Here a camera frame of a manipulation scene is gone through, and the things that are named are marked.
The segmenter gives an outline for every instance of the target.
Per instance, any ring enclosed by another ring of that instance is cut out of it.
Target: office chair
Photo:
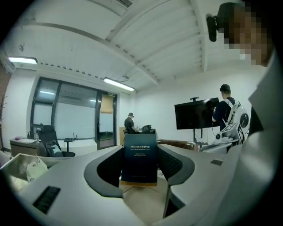
[[[56,132],[51,125],[44,125],[43,130],[38,132],[38,136],[42,141],[47,157],[74,157],[75,153],[62,151],[57,140]]]
[[[141,134],[155,134],[155,129],[152,129],[151,125],[145,125],[141,129]]]

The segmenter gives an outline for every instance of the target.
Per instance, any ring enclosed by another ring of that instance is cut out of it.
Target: ceiling beam
[[[85,36],[87,38],[90,38],[96,42],[98,42],[105,50],[108,52],[114,54],[115,56],[119,57],[123,61],[127,62],[130,66],[135,67],[138,71],[143,72],[151,82],[153,82],[156,85],[159,85],[158,79],[155,77],[155,75],[150,72],[147,68],[145,68],[142,65],[138,65],[139,61],[135,60],[134,56],[129,55],[125,51],[119,48],[119,46],[116,46],[109,41],[106,41],[96,35],[93,35],[91,33],[88,33],[86,31],[69,27],[69,26],[64,26],[60,24],[54,24],[54,23],[35,23],[35,22],[29,22],[22,24],[22,26],[43,26],[43,27],[52,27],[52,28],[57,28],[61,30],[67,30],[82,36]]]
[[[202,69],[203,72],[207,71],[207,64],[208,64],[208,52],[207,52],[207,39],[205,35],[205,26],[206,23],[203,22],[201,17],[201,12],[199,9],[199,4],[197,0],[191,0],[191,5],[195,11],[195,16],[198,22],[199,26],[199,32],[200,32],[200,41],[201,41],[201,48],[202,48]]]
[[[144,14],[148,13],[152,9],[156,8],[163,3],[170,0],[142,0],[135,2],[129,10],[123,15],[122,20],[116,25],[116,27],[107,35],[106,40],[116,42],[117,38],[136,20],[141,18]]]
[[[127,94],[131,94],[135,91],[128,91],[119,87],[115,87],[113,85],[105,83],[100,78],[95,78],[94,76],[84,75],[78,72],[66,70],[63,68],[53,67],[50,65],[42,65],[42,64],[19,64],[17,69],[27,69],[27,70],[35,70],[38,72],[40,76],[51,78],[51,79],[58,79],[57,75],[64,75],[64,81],[76,83],[73,79],[79,79],[80,81],[85,81],[88,83],[88,87],[101,89],[113,93],[123,92]]]

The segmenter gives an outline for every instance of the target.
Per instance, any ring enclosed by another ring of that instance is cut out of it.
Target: exit sign
[[[108,92],[108,96],[115,97],[115,94],[114,94],[114,93],[109,93],[109,92]]]

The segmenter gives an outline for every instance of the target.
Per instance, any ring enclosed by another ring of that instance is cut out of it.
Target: ceiling
[[[118,81],[127,75],[125,84],[140,91],[162,80],[247,64],[221,37],[208,39],[205,15],[217,14],[223,2],[133,0],[127,8],[116,0],[39,1],[11,31],[4,50],[37,58],[37,70]]]

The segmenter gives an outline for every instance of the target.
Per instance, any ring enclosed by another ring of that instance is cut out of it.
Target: black shirt
[[[230,100],[230,102],[234,105],[235,99],[233,97],[230,98],[226,98],[228,100]],[[225,102],[225,101],[221,101],[217,104],[216,106],[216,111],[213,115],[213,118],[219,122],[220,124],[220,131],[222,129],[224,129],[226,127],[225,123],[223,122],[222,119],[224,119],[225,122],[227,122],[227,119],[229,117],[231,111],[231,107]]]
[[[127,133],[135,133],[135,131],[132,129],[132,127],[134,126],[134,121],[131,118],[127,117],[125,119],[124,126]]]

